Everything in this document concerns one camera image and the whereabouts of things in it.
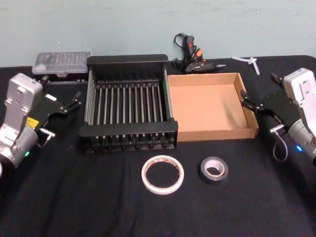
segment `cardboard tray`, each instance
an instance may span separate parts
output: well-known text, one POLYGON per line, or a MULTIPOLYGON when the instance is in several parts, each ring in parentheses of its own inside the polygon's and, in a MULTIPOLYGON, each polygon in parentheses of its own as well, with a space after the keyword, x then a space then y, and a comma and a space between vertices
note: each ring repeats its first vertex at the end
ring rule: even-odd
POLYGON ((240 103, 239 73, 169 75, 168 81, 179 142, 256 137, 256 117, 240 103))

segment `wall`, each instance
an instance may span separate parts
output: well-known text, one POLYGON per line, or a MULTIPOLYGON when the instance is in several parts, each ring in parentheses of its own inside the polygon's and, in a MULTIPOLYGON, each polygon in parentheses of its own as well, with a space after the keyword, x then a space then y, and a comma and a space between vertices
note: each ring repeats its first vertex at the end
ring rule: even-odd
POLYGON ((205 58, 316 56, 315 0, 0 0, 0 67, 41 51, 165 53, 193 35, 205 58))

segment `tape roll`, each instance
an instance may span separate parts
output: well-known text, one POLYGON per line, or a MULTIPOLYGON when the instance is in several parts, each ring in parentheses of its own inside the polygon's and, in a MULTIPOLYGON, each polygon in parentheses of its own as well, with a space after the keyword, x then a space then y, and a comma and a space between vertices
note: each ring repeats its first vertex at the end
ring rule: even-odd
POLYGON ((199 169, 200 177, 203 181, 212 185, 219 185, 224 182, 228 176, 228 166, 227 164, 218 157, 208 157, 205 158, 199 169), (211 174, 207 169, 215 168, 218 170, 219 174, 211 174))
POLYGON ((180 164, 179 161, 177 161, 175 158, 173 157, 169 157, 169 156, 156 156, 156 157, 152 157, 150 158, 148 161, 146 161, 146 163, 144 164, 143 168, 142 168, 142 180, 143 183, 145 185, 145 187, 152 193, 154 194, 159 194, 159 195, 166 195, 166 194, 171 194, 175 191, 177 191, 180 186, 182 185, 184 179, 184 170, 182 165, 180 164), (175 166, 179 172, 179 178, 178 180, 175 182, 174 185, 168 187, 168 188, 159 188, 156 187, 154 185, 152 185, 146 176, 146 173, 149 169, 150 166, 152 166, 153 164, 157 163, 157 162, 167 162, 172 164, 173 166, 175 166))

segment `table surface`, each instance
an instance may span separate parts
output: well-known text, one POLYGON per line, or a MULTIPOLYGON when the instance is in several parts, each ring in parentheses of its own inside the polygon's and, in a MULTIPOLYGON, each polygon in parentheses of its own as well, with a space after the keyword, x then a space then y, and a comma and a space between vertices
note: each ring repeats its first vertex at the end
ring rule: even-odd
MULTIPOLYGON (((261 75, 252 66, 232 59, 220 72, 240 72, 248 94, 256 100, 280 88, 270 73, 285 76, 304 67, 316 72, 309 56, 259 57, 261 75)), ((0 101, 8 80, 31 67, 0 69, 0 101)), ((171 74, 178 72, 170 69, 171 74)), ((45 92, 67 103, 86 84, 50 84, 45 92)), ((76 117, 51 124, 57 136, 43 150, 34 148, 21 163, 0 199, 0 236, 314 236, 316 235, 316 169, 289 142, 285 163, 273 159, 274 138, 261 131, 255 139, 178 143, 175 150, 84 155, 77 147, 76 117), (143 186, 141 169, 155 155, 179 160, 185 178, 167 196, 143 186), (225 160, 226 185, 209 186, 198 166, 209 156, 225 160)), ((5 107, 0 105, 0 122, 5 107)), ((163 168, 153 177, 174 175, 163 168)))

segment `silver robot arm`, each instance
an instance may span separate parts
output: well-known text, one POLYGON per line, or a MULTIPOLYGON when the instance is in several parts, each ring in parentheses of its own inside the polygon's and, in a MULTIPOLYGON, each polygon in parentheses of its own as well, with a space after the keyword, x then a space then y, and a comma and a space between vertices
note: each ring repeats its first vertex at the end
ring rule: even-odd
POLYGON ((26 125, 28 113, 40 100, 42 85, 24 74, 17 74, 9 81, 6 114, 0 128, 0 177, 1 164, 16 168, 25 153, 38 140, 36 132, 26 125))
POLYGON ((284 88, 292 103, 298 107, 301 119, 288 134, 316 164, 316 81, 314 73, 301 68, 284 78, 284 88))

